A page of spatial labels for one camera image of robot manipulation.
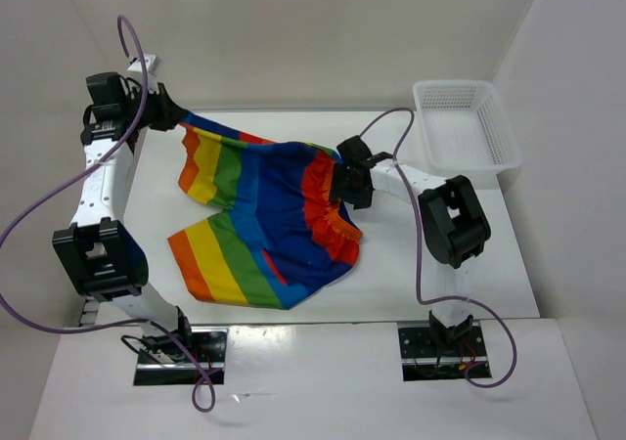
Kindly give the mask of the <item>rainbow striped shorts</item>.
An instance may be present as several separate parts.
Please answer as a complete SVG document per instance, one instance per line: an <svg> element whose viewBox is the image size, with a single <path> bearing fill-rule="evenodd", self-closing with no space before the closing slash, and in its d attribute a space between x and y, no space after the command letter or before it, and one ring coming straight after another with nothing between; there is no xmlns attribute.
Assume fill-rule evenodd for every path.
<svg viewBox="0 0 626 440"><path fill-rule="evenodd" d="M197 300L288 310L348 273L361 231L331 201L335 151L273 142L195 113L178 185L216 213L167 240Z"/></svg>

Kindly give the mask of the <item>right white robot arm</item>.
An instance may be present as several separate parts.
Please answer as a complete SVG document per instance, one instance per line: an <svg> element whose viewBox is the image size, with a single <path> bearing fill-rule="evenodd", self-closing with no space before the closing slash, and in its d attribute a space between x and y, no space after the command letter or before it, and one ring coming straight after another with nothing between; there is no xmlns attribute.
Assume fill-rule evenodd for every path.
<svg viewBox="0 0 626 440"><path fill-rule="evenodd" d="M430 175L395 162L390 153L373 154L358 136L337 150L341 163L333 173L331 201L365 209L378 191L415 205L418 246L425 246L437 262L436 278L443 284L443 295L428 305L429 344L440 355L454 353L473 323L469 300L476 262L491 238L470 179Z"/></svg>

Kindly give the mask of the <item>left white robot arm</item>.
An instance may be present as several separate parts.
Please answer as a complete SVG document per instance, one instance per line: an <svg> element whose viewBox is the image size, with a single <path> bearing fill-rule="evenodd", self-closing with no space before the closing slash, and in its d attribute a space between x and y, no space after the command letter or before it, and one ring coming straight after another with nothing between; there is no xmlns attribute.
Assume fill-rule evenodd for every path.
<svg viewBox="0 0 626 440"><path fill-rule="evenodd" d="M196 347L189 322L152 287L147 257L123 224L141 129L170 130L187 112L160 82L144 91L135 79L103 72L87 77L86 85L92 103L80 141L90 173L69 226L52 237L53 248L79 295L138 320L150 358L187 360Z"/></svg>

